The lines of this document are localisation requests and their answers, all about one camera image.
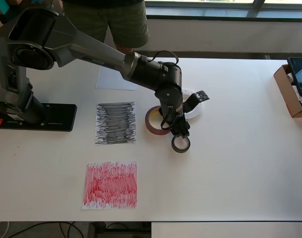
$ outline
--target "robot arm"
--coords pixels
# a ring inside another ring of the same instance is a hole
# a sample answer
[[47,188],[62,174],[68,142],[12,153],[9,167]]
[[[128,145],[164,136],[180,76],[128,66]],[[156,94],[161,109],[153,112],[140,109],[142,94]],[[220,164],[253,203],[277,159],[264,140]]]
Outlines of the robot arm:
[[[67,17],[50,9],[25,10],[0,28],[0,110],[14,119],[40,123],[47,112],[33,96],[25,67],[47,70],[55,61],[62,67],[75,59],[117,70],[125,80],[155,91],[163,124],[167,122],[175,136],[189,135],[179,66],[151,61],[138,53],[124,55],[78,31]],[[197,95],[193,103],[204,100]]]

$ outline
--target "paper sheet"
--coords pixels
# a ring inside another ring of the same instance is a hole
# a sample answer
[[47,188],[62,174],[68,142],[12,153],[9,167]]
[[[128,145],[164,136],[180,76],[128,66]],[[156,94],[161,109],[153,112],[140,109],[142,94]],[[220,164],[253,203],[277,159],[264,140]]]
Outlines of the paper sheet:
[[138,85],[124,80],[116,70],[100,67],[96,88],[137,90]]
[[136,141],[134,102],[102,103],[96,107],[96,144],[119,144]]
[[136,206],[137,162],[87,164],[83,209]]

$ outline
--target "window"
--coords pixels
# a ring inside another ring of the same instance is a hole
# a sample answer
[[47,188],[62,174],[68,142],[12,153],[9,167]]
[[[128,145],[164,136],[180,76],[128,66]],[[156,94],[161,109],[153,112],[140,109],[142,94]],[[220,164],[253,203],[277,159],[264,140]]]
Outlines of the window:
[[276,4],[302,4],[302,0],[265,0],[264,3],[276,3]]
[[302,0],[145,0],[147,6],[302,10]]

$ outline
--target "green shorts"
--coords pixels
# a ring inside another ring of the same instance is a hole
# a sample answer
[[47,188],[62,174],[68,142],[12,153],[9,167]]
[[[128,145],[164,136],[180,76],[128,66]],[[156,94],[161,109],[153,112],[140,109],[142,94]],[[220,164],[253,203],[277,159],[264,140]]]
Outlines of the green shorts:
[[149,40],[144,1],[132,6],[101,9],[69,2],[63,5],[65,16],[78,30],[101,42],[105,40],[108,26],[114,43],[121,47],[139,48]]

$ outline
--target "black mounting plate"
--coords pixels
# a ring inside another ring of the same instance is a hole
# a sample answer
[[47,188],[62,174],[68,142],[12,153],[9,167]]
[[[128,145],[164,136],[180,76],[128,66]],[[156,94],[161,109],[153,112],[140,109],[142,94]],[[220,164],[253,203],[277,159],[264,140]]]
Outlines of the black mounting plate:
[[3,119],[0,129],[72,131],[77,110],[75,104],[42,103],[42,105],[48,110],[49,115],[42,123],[29,124],[0,114],[0,118]]

